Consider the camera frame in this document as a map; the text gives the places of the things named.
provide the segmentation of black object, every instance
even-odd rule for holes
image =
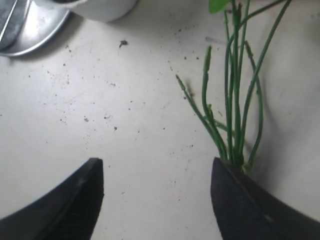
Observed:
[[[228,162],[215,158],[213,211],[224,240],[320,240],[320,223],[256,185]]]
[[[89,240],[103,197],[103,161],[91,158],[45,196],[0,220],[0,240]]]

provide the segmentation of debris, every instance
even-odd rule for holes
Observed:
[[[127,46],[127,45],[129,45],[129,43],[127,42],[127,40],[121,40],[121,41],[120,41],[119,48],[121,48],[122,46]]]

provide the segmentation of white cup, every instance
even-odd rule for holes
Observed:
[[[123,17],[135,6],[137,0],[76,0],[69,3],[35,0],[35,2],[40,7],[65,8],[86,19],[106,23]]]

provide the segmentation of white table surface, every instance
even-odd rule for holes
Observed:
[[[253,1],[252,9],[268,2]],[[250,22],[255,57],[279,9]],[[119,48],[121,40],[129,44]],[[209,102],[225,116],[224,25],[206,0],[140,0],[110,24],[73,17],[41,50],[1,57],[0,218],[99,157],[105,197],[93,240],[221,239],[210,198],[218,151],[175,79],[189,82],[199,103],[208,44]],[[293,1],[260,76],[264,132],[253,177],[320,220],[319,1]],[[256,106],[253,99],[250,143]]]

